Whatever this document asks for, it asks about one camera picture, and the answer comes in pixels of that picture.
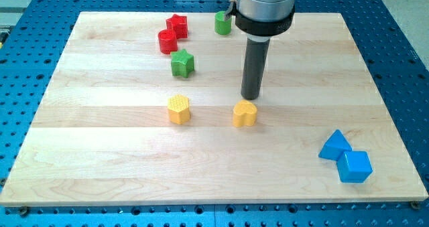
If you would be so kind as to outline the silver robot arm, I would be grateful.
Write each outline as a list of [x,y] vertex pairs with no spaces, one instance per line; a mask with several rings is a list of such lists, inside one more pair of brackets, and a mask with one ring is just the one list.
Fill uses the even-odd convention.
[[272,37],[287,31],[295,14],[295,0],[229,0],[224,19],[248,35]]

